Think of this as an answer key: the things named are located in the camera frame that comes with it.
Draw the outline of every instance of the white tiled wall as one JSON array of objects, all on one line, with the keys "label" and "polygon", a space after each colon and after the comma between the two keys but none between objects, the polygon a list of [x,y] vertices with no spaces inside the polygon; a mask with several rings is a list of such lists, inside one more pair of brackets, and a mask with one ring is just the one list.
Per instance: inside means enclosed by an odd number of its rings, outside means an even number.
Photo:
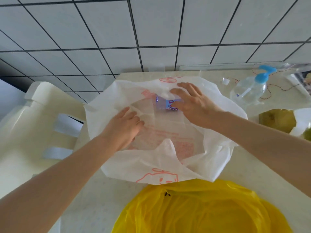
[{"label": "white tiled wall", "polygon": [[0,77],[90,102],[149,67],[311,63],[311,0],[0,0]]}]

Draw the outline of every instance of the forearm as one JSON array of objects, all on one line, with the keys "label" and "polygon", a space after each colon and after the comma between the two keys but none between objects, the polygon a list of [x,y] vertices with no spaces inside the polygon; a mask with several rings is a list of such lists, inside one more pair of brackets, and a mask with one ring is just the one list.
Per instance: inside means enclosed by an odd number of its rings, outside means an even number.
[{"label": "forearm", "polygon": [[10,192],[0,200],[1,232],[47,232],[114,152],[97,137]]},{"label": "forearm", "polygon": [[218,112],[213,130],[230,138],[311,197],[311,142],[240,118]]}]

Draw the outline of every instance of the brown object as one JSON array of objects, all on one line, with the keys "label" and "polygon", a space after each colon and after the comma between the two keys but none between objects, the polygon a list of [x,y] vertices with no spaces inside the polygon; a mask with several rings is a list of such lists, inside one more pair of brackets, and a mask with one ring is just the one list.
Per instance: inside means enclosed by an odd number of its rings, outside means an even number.
[{"label": "brown object", "polygon": [[282,132],[290,133],[296,126],[293,110],[272,109],[259,114],[259,123]]}]

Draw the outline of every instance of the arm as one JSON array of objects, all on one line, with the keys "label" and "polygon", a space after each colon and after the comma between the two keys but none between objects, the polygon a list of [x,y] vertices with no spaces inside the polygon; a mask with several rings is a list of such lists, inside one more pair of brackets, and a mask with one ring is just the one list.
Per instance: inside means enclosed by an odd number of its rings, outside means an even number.
[{"label": "arm", "polygon": [[128,110],[120,111],[81,149],[3,197],[1,232],[48,232],[91,176],[143,127],[136,112],[125,115]]},{"label": "arm", "polygon": [[289,183],[311,197],[311,142],[224,112],[190,83],[172,89],[184,102],[174,107],[195,125],[233,140]]}]

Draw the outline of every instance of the hand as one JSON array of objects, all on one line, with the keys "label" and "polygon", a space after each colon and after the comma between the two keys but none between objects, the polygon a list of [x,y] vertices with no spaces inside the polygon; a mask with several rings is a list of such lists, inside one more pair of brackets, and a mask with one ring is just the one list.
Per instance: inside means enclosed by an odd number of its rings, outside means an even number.
[{"label": "hand", "polygon": [[181,110],[191,123],[203,128],[211,128],[213,115],[215,112],[223,110],[192,83],[177,83],[177,86],[185,88],[188,93],[180,88],[171,89],[171,93],[184,100],[184,102],[175,101],[172,106]]},{"label": "hand", "polygon": [[135,136],[145,124],[144,121],[140,121],[140,118],[136,116],[136,112],[130,112],[125,115],[129,109],[129,107],[126,107],[114,116],[99,135],[107,140],[116,151],[127,147],[134,141]]}]

